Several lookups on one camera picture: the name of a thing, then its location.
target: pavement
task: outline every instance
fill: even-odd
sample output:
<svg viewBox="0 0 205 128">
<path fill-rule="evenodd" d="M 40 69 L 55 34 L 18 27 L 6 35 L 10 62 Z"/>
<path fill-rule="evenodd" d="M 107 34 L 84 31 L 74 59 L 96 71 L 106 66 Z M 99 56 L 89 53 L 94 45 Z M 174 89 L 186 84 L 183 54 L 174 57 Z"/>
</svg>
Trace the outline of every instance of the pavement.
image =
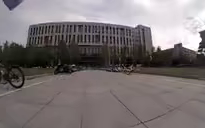
<svg viewBox="0 0 205 128">
<path fill-rule="evenodd" d="M 88 70 L 0 85 L 0 128 L 205 128 L 205 81 Z"/>
</svg>

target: large white building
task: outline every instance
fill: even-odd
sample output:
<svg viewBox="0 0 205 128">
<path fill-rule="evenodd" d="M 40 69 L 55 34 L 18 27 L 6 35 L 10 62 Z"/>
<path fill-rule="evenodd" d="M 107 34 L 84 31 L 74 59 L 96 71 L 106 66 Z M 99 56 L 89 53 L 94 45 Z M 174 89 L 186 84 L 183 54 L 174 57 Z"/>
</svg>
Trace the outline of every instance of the large white building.
<svg viewBox="0 0 205 128">
<path fill-rule="evenodd" d="M 63 40 L 69 45 L 78 43 L 81 54 L 99 54 L 101 46 L 106 44 L 112 50 L 115 47 L 120 54 L 123 47 L 128 55 L 133 47 L 141 45 L 145 52 L 152 50 L 151 29 L 146 26 L 136 27 L 95 23 L 95 22 L 51 22 L 34 24 L 29 27 L 27 46 L 58 46 Z"/>
</svg>

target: parked bicycle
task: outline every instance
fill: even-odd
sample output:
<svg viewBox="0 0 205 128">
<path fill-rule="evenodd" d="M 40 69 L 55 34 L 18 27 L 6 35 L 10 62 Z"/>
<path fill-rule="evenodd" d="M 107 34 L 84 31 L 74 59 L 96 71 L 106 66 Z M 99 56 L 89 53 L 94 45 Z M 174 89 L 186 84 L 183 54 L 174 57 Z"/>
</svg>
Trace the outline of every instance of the parked bicycle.
<svg viewBox="0 0 205 128">
<path fill-rule="evenodd" d="M 21 88 L 24 85 L 24 73 L 19 66 L 5 66 L 0 62 L 0 83 L 9 83 L 14 88 Z"/>
</svg>

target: overcast sky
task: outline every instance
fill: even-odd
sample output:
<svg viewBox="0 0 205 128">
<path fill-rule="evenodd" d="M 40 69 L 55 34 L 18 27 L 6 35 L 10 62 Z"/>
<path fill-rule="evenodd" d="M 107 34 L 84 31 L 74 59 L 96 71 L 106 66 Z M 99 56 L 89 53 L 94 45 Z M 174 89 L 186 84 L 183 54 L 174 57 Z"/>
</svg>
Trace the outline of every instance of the overcast sky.
<svg viewBox="0 0 205 128">
<path fill-rule="evenodd" d="M 0 44 L 26 44 L 30 24 L 51 21 L 96 21 L 150 26 L 154 46 L 182 42 L 196 50 L 205 29 L 205 0 L 24 0 L 9 11 L 0 0 Z"/>
</svg>

